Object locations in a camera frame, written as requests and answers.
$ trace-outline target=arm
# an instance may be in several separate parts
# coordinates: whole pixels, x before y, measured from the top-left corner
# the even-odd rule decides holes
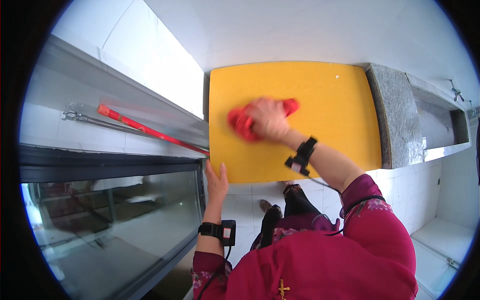
[[[255,101],[247,114],[253,130],[269,140],[297,150],[308,137],[288,125],[283,104],[270,98]],[[317,143],[309,163],[333,188],[339,190],[342,205],[349,207],[370,195],[382,195],[372,178],[346,155]],[[387,203],[370,199],[355,206],[345,216],[344,235],[358,242],[371,254],[399,262],[415,273],[415,252],[405,227]]]
[[[205,175],[207,176],[208,204],[205,208],[203,222],[222,224],[222,205],[228,192],[227,168],[220,165],[220,178],[214,173],[210,160],[206,162]],[[216,237],[198,235],[196,251],[218,254],[223,257],[224,248]]]
[[[302,133],[290,129],[281,141],[290,149],[297,151],[300,144],[308,139]],[[343,192],[355,178],[365,174],[348,156],[321,142],[317,142],[313,147],[309,163],[326,183],[340,192]]]
[[[225,164],[220,165],[220,177],[214,173],[210,160],[206,162],[205,175],[208,185],[208,204],[205,208],[202,222],[222,224],[222,205],[228,191],[227,169]],[[227,290],[228,275],[232,269],[229,262],[221,270],[225,263],[224,247],[219,239],[199,234],[197,247],[193,257],[191,270],[193,279],[193,294],[197,299],[210,278],[220,269],[216,278],[202,294],[202,299],[224,299]]]
[[[267,139],[281,142],[297,151],[309,138],[290,128],[283,104],[263,97],[253,102],[246,113],[253,118],[253,130]],[[316,143],[309,163],[333,188],[343,192],[352,181],[365,172],[345,154],[323,144]]]

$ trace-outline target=yellow table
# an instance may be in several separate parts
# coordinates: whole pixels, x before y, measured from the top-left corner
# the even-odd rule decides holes
[[[295,152],[266,141],[249,143],[227,123],[227,113],[261,95],[295,98],[300,109],[290,125],[353,159],[364,170],[381,167],[380,135],[372,93],[360,67],[285,61],[215,69],[210,74],[210,159],[225,162],[228,181],[261,182],[304,178],[284,163]],[[311,177],[319,175],[309,165]]]

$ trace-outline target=red pole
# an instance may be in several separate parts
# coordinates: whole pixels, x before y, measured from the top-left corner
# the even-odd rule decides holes
[[[128,125],[130,127],[133,127],[135,129],[138,129],[140,131],[143,131],[145,133],[148,133],[150,135],[153,135],[154,137],[157,137],[157,138],[160,138],[162,140],[165,140],[165,141],[168,141],[168,142],[171,142],[171,143],[174,143],[174,144],[177,144],[179,146],[182,146],[182,147],[185,147],[185,148],[188,148],[188,149],[191,149],[193,151],[196,151],[196,152],[200,152],[200,153],[203,153],[207,156],[210,156],[210,152],[208,151],[205,151],[203,149],[200,149],[200,148],[197,148],[195,146],[192,146],[190,144],[187,144],[185,142],[182,142],[180,140],[177,140],[176,138],[173,138],[169,135],[166,135],[166,134],[163,134],[161,132],[158,132],[156,130],[153,130],[149,127],[146,127],[138,122],[135,122],[134,120],[132,119],[129,119],[119,113],[117,113],[116,111],[114,110],[111,110],[109,109],[107,106],[103,105],[103,104],[100,104],[98,106],[98,108],[96,109],[96,111],[101,114],[101,115],[104,115],[104,116],[107,116],[109,118],[112,118],[114,119],[115,121],[118,121],[120,123],[123,123],[125,125]]]

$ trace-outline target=hand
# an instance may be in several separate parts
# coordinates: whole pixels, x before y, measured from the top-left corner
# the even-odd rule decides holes
[[[207,189],[209,202],[221,202],[225,199],[228,192],[227,167],[224,163],[220,164],[220,178],[215,174],[212,164],[208,159],[206,162],[205,175],[207,176]]]
[[[261,97],[245,109],[253,119],[253,132],[271,141],[281,141],[290,130],[282,101]]]

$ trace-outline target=wrist-mounted device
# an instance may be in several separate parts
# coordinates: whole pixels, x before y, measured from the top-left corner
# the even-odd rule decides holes
[[[291,156],[285,162],[285,165],[293,171],[302,175],[308,176],[310,172],[306,169],[308,160],[313,153],[313,146],[317,143],[317,140],[310,137],[308,141],[301,143],[297,149],[297,155],[292,158]]]
[[[198,227],[198,233],[216,237],[223,246],[235,246],[235,231],[237,223],[235,220],[222,220],[222,225],[203,222]]]

